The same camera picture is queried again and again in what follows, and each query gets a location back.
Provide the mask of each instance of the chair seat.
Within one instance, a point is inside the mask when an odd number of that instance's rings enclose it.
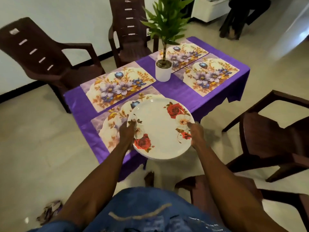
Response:
[[[123,43],[123,49],[120,50],[119,58],[123,65],[126,65],[151,53],[151,50],[145,46],[144,42],[129,42]]]
[[[256,112],[245,113],[239,126],[242,143],[250,154],[267,158],[271,156],[296,153],[295,141],[290,129],[280,128],[276,121]]]
[[[103,74],[103,68],[96,65],[71,69],[61,78],[61,82],[70,90]]]

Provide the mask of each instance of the plate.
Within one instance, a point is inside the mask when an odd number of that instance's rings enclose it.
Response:
[[[173,159],[191,146],[187,122],[194,123],[194,119],[173,99],[156,97],[141,102],[129,114],[128,126],[132,119],[137,121],[133,146],[149,159]]]

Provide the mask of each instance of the floral placemat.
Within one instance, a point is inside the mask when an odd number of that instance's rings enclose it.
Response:
[[[238,68],[210,53],[174,74],[204,97],[237,72]]]
[[[119,143],[119,128],[127,121],[132,109],[140,102],[154,97],[164,97],[153,86],[145,89],[112,109],[91,120],[104,145],[111,152]]]
[[[170,46],[166,49],[166,58],[173,63],[172,72],[183,68],[206,54],[208,54],[206,50],[188,40],[182,41],[180,45]],[[156,61],[162,59],[163,50],[149,56]]]
[[[149,86],[154,79],[136,62],[81,84],[97,112]]]

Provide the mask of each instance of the brown plastic chair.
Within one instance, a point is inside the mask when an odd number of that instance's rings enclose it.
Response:
[[[222,132],[239,122],[243,154],[226,166],[232,172],[279,165],[267,182],[274,182],[309,168],[309,117],[286,128],[258,114],[273,101],[282,100],[309,108],[309,101],[273,90],[233,120]]]
[[[144,0],[109,0],[112,9],[113,23],[108,32],[109,43],[115,58],[116,66],[121,67],[130,62],[151,54],[147,47],[147,27],[140,20],[146,20],[142,6]],[[117,32],[120,52],[115,46],[114,32]],[[158,51],[159,39],[154,37],[153,52]]]
[[[92,44],[58,43],[29,17],[0,29],[0,49],[18,62],[29,78],[48,83],[68,113],[70,109],[64,101],[63,94],[105,74]],[[63,49],[87,50],[94,65],[73,70],[62,52]]]
[[[306,230],[309,231],[309,195],[257,189],[253,179],[238,176],[237,178],[251,191],[261,205],[263,199],[268,199],[294,206],[298,210]],[[175,188],[184,188],[190,191],[191,203],[224,225],[205,175],[188,177],[177,183]]]

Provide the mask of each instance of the soil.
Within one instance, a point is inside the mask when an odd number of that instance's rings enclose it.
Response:
[[[162,59],[158,60],[156,65],[159,67],[159,68],[162,68],[162,69],[168,69],[172,66],[172,62],[171,61],[168,61],[168,60],[165,60],[165,65],[162,64]]]

